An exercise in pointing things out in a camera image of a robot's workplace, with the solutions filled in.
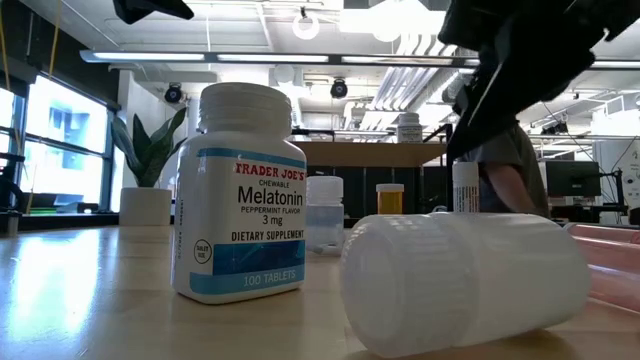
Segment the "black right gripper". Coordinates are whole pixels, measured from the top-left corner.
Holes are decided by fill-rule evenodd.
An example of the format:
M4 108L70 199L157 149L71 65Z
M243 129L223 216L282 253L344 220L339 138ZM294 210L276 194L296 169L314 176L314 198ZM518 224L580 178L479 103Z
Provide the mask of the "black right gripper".
M439 40L477 52L481 63L455 98L448 155L492 140L594 63L592 48L608 34L599 1L451 0Z

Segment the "white labelled pill bottle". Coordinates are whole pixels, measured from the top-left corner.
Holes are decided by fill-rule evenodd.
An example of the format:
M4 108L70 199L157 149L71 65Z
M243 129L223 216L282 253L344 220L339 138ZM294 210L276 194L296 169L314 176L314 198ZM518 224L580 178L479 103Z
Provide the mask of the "white labelled pill bottle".
M398 116L396 128L398 143L421 143L423 141L423 127L417 113L403 113Z

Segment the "narrow white labelled bottle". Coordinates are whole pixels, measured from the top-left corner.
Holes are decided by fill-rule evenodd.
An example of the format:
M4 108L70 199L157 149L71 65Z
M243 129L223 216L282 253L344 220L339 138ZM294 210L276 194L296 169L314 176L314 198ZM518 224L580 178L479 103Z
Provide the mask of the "narrow white labelled bottle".
M457 162L452 167L453 211L479 212L479 173L475 162Z

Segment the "amber pill vial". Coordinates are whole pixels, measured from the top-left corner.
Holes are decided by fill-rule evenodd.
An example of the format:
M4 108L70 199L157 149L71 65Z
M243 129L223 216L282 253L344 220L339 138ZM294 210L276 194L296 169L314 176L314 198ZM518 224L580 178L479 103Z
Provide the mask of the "amber pill vial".
M376 193L377 213L379 215L398 215L403 213L403 184L377 184Z

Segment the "plain white plastic bottle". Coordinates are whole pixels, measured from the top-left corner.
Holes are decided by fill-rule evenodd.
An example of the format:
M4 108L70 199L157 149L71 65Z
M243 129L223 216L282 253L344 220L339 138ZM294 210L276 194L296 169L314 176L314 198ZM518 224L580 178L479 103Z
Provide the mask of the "plain white plastic bottle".
M531 214L372 215L340 259L346 317L371 352L395 358L561 324L587 301L576 240Z

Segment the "small translucent plastic bottle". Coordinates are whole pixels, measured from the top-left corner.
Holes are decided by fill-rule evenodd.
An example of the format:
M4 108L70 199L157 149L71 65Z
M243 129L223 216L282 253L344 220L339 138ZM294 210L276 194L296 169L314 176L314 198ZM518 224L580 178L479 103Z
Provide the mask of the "small translucent plastic bottle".
M318 255L340 256L345 239L343 180L336 176L307 179L306 249Z

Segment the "white Melatonin supplement bottle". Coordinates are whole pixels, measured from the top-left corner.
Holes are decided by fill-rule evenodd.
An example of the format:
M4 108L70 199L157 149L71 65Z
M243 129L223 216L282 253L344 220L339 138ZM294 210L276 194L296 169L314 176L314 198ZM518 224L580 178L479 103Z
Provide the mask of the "white Melatonin supplement bottle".
M299 288L305 278L307 160L289 142L291 103L250 83L200 99L200 134L178 152L171 286L205 304Z

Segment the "long ceiling light bar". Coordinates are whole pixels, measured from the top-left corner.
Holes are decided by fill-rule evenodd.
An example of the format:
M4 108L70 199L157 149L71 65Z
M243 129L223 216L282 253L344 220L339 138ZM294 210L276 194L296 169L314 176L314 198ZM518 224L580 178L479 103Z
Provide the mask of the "long ceiling light bar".
M370 54L252 53L252 52L154 52L81 50L87 63L178 64L290 64L321 66L474 68L481 61L464 56L402 56Z

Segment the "person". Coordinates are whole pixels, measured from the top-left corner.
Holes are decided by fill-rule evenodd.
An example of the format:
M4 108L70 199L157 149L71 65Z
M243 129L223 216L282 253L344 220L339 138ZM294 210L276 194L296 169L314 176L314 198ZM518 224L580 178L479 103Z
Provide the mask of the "person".
M481 212L550 217L536 152L518 122L457 161L477 164Z

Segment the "black computer monitor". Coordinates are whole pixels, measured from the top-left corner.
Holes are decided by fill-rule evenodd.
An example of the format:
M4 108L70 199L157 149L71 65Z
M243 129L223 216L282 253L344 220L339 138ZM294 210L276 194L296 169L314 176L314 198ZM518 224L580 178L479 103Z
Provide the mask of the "black computer monitor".
M601 195L600 167L597 162L545 161L544 171L550 197Z

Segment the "green snake plant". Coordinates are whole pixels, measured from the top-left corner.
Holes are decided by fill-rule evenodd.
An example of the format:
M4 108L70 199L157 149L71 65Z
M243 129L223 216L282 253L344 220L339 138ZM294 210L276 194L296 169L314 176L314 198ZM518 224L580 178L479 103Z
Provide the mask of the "green snake plant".
M113 143L124 153L138 187L154 187L169 158L186 141L186 138L174 141L174 133L183 124L186 113L186 108L180 109L151 135L147 134L137 114L133 116L132 133L120 118L110 121Z

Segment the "large office window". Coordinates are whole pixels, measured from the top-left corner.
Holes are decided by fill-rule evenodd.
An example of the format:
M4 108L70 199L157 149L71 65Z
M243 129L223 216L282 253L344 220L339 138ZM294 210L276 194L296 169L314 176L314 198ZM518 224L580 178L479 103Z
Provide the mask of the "large office window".
M11 180L29 213L108 207L112 118L103 104L44 76L0 85L0 153L24 158Z

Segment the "white round plant pot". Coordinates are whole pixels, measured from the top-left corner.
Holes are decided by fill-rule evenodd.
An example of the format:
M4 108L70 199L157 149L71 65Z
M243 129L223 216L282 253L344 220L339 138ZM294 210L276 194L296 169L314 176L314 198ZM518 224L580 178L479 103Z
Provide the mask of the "white round plant pot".
M120 226L168 226L171 191L149 187L125 187L120 194Z

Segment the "wooden shelf black metal frame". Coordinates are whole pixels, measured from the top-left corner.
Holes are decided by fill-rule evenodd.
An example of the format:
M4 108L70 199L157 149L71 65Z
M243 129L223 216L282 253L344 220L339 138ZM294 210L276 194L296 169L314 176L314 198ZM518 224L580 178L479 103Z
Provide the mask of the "wooden shelf black metal frame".
M376 212L375 185L400 183L406 187L404 210L428 213L437 206L453 207L452 162L446 145L453 128L443 125L421 143L338 142L337 130L295 129L293 134L329 135L329 141L296 141L307 156L309 173L344 179L345 206L349 218Z

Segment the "black aluminium table frame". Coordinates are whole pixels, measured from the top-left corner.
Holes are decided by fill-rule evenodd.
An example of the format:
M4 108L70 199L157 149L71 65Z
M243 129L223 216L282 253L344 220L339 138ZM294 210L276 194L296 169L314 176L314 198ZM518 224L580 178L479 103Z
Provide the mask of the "black aluminium table frame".
M18 231L45 231L118 225L119 215L117 213L27 215L19 220Z

